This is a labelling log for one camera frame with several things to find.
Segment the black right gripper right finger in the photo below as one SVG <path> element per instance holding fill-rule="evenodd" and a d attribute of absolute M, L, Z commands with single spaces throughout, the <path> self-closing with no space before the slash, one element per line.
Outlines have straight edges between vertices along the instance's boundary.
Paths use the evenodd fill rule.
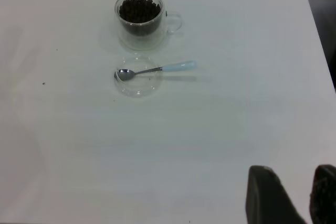
<path fill-rule="evenodd" d="M 335 223 L 335 167 L 319 165 L 314 174 L 310 194 L 312 223 Z"/>

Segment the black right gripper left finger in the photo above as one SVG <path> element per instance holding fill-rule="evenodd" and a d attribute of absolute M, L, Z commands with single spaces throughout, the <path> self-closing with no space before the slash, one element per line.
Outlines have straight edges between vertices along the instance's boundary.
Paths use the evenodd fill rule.
<path fill-rule="evenodd" d="M 277 174 L 266 166 L 251 166 L 246 194 L 247 223 L 305 223 Z"/>

